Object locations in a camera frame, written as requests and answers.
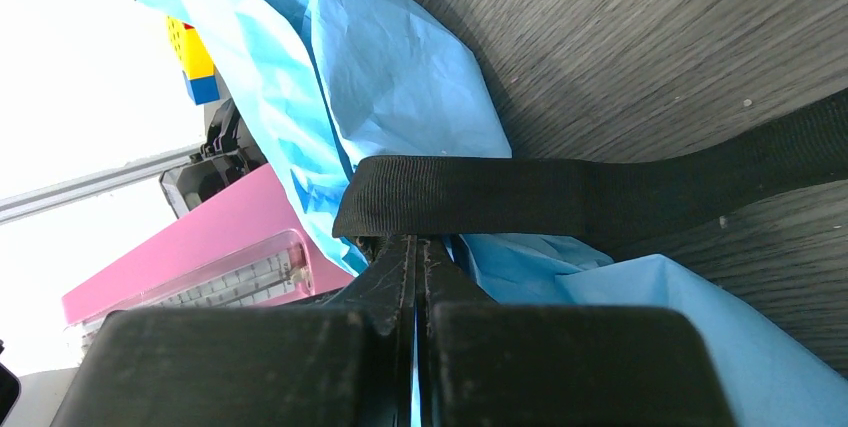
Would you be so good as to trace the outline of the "black ribbon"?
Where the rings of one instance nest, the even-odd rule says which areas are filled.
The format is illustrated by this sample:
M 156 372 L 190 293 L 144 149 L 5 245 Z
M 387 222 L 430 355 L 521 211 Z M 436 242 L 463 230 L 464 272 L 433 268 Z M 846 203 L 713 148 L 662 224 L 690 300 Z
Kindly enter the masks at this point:
M 711 147 L 649 162 L 368 157 L 343 194 L 332 234 L 628 243 L 846 176 L 847 94 L 839 91 Z

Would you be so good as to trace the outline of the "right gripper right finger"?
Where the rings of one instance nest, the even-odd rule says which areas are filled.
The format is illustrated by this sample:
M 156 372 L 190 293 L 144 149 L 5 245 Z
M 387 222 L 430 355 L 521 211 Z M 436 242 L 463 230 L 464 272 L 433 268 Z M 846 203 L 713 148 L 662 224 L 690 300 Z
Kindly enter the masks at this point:
M 495 302 L 418 242 L 424 426 L 732 426 L 706 345 L 665 308 Z

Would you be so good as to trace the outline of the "blue flower bouquet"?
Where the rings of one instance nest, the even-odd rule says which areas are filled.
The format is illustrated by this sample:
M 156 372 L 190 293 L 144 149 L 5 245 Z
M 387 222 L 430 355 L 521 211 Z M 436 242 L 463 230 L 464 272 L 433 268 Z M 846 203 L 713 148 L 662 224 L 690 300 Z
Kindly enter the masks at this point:
M 413 0 L 139 0 L 194 24 L 319 250 L 368 155 L 508 158 L 469 49 Z M 665 307 L 699 330 L 743 426 L 843 426 L 847 382 L 744 301 L 662 255 L 615 262 L 573 236 L 464 235 L 451 257 L 498 306 Z

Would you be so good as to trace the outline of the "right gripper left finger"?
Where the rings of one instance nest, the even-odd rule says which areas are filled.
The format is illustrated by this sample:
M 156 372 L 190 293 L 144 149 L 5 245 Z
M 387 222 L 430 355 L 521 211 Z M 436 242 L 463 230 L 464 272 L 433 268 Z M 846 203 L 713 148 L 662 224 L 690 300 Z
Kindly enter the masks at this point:
M 407 426 L 417 240 L 315 303 L 111 315 L 57 426 Z

